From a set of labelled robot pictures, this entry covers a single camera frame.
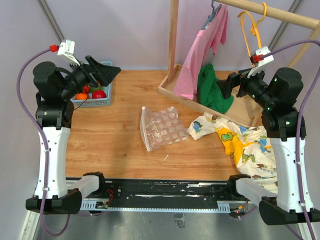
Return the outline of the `round green fake fruit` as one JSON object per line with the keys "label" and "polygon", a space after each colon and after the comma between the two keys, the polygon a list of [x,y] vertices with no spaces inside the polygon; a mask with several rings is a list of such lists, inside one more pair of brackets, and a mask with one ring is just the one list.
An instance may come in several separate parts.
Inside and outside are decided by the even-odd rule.
{"label": "round green fake fruit", "polygon": [[90,92],[91,93],[94,93],[95,91],[103,91],[104,90],[104,87],[103,86],[98,86],[98,87],[93,87],[91,86],[90,87]]}

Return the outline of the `red fake fruit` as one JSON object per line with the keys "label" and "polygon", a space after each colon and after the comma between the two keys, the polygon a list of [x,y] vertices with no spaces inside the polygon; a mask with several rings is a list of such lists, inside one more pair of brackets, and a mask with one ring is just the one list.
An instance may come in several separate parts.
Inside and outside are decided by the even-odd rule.
{"label": "red fake fruit", "polygon": [[97,90],[92,93],[92,99],[105,99],[107,97],[106,93],[103,90]]}

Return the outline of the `orange round fake fruit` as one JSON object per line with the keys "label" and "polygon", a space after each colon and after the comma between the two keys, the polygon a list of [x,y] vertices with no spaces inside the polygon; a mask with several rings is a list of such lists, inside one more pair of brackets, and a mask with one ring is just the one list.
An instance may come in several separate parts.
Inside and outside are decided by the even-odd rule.
{"label": "orange round fake fruit", "polygon": [[75,100],[84,101],[90,99],[90,95],[88,93],[78,93],[75,96]]}

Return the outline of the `clear zip top bag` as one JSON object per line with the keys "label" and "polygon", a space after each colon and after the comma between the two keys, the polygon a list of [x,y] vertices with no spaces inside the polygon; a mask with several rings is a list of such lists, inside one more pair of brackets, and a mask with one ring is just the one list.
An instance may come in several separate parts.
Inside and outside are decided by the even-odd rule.
{"label": "clear zip top bag", "polygon": [[189,139],[187,128],[180,121],[179,111],[174,106],[158,112],[152,112],[146,106],[141,109],[140,132],[148,152]]}

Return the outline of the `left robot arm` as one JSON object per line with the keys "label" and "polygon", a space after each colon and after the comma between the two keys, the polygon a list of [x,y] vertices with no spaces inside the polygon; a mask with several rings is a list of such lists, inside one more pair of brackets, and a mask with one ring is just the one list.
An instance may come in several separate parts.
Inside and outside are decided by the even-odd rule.
{"label": "left robot arm", "polygon": [[86,173],[67,186],[66,153],[72,127],[72,98],[84,87],[109,86],[121,68],[96,61],[90,55],[86,62],[73,64],[72,71],[44,61],[33,69],[36,94],[36,126],[39,128],[40,165],[33,197],[25,201],[29,211],[43,214],[75,215],[90,194],[101,198],[107,193],[101,172]]}

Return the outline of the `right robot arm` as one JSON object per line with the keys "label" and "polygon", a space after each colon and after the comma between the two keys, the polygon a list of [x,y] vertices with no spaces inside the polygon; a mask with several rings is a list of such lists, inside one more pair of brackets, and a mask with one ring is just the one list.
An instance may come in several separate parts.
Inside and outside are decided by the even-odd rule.
{"label": "right robot arm", "polygon": [[306,125],[302,111],[294,107],[304,86],[302,76],[295,69],[281,67],[267,84],[264,71],[253,76],[249,72],[233,72],[217,85],[224,98],[238,87],[238,98],[249,96],[262,107],[262,124],[276,162],[278,191],[273,193],[247,174],[238,174],[229,177],[227,196],[232,200],[242,196],[249,199],[269,226],[319,222],[320,211],[314,208],[306,178]]}

